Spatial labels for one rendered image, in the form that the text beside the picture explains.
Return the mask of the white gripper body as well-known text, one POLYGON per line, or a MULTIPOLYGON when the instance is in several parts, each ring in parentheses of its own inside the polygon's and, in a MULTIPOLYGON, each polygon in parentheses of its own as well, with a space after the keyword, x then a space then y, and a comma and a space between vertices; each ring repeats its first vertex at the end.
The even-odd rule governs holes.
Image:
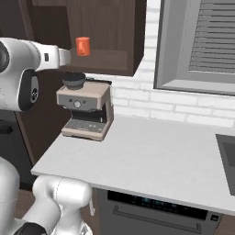
POLYGON ((71 62, 71 53, 65 49, 59 49, 60 66, 65 66, 71 62))

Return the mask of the beige coffee machine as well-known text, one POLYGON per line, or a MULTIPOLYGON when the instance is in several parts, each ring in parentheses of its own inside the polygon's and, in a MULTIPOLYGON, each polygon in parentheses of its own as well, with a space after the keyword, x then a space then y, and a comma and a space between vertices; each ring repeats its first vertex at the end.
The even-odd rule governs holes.
POLYGON ((84 73, 65 73, 56 92, 57 104, 71 112, 62 135, 102 141, 113 120, 111 82, 88 79, 84 73))

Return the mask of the grey dishwasher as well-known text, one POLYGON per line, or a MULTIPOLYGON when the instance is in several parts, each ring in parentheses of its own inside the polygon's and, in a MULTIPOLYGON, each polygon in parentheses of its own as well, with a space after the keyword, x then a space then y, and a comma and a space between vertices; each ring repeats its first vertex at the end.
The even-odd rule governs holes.
POLYGON ((220 213, 97 190, 101 235, 214 235, 220 213))

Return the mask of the dark wood tall cabinet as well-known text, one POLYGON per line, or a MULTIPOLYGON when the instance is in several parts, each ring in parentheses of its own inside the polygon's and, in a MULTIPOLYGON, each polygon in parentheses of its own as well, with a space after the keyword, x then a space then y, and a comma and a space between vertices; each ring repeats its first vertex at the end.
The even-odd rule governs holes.
POLYGON ((20 188, 28 191, 36 179, 30 170, 71 117, 56 102, 56 92, 62 87, 62 72, 39 72, 38 78, 39 98, 30 110, 0 110, 0 157, 16 167, 20 188))

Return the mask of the dark wood cabinet door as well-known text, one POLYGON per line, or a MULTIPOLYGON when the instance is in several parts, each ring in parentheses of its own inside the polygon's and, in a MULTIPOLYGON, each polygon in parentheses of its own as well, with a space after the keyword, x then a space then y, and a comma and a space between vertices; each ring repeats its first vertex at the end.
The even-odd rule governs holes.
POLYGON ((30 20, 31 0, 0 0, 0 32, 3 37, 34 39, 30 20))

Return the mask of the dark grey sink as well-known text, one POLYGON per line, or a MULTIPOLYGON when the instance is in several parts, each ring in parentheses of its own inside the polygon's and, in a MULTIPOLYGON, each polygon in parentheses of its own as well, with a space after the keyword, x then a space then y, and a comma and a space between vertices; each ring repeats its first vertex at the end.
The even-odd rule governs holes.
POLYGON ((229 192, 235 196, 235 136, 216 135, 229 192))

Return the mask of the orange cup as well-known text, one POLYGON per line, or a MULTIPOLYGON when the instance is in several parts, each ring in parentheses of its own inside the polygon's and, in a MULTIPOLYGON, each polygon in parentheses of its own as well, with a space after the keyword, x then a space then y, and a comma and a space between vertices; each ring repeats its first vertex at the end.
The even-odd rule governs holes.
POLYGON ((76 50, 78 56, 89 56, 90 55, 90 38, 89 37, 78 37, 75 39, 76 50))

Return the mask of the grey window blinds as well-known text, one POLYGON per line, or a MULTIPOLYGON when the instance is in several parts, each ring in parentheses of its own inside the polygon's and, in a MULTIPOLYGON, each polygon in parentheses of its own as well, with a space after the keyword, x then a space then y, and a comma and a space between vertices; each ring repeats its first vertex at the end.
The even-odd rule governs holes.
POLYGON ((189 70, 235 73, 235 0, 201 0, 189 70))

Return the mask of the grey window frame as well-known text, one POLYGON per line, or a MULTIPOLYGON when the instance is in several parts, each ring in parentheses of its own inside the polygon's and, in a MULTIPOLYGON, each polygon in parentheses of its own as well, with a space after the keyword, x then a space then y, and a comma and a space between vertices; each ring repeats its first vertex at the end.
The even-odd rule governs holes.
POLYGON ((235 73, 190 71, 201 0, 162 0, 154 86, 163 90, 235 95, 235 73))

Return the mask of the dark wood wall cabinet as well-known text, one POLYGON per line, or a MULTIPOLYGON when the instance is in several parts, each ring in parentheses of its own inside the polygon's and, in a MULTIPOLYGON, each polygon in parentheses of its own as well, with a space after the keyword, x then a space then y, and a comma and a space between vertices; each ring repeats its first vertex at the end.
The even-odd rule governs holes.
POLYGON ((62 69, 132 76, 143 57, 147 0, 32 0, 38 41, 71 52, 62 69), (75 39, 90 38, 78 56, 75 39))

